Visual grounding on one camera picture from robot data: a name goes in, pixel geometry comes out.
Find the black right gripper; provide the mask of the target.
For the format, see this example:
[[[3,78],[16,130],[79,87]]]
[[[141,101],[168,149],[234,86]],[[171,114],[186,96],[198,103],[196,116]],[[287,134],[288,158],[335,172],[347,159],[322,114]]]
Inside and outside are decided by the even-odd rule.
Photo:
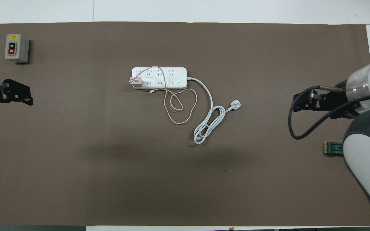
[[[335,109],[348,102],[346,96],[346,84],[347,80],[344,80],[334,87],[330,87],[328,93],[328,103],[331,109]],[[320,102],[325,102],[326,95],[319,94],[317,91],[319,88],[308,88],[303,92],[297,93],[293,96],[293,111],[299,112],[303,110],[311,111],[329,111],[330,109],[326,105],[320,105]],[[333,112],[330,117],[331,119],[345,118],[353,119],[357,117],[359,113],[356,111],[355,106],[360,106],[359,103],[354,103],[350,106],[346,106],[340,110]]]

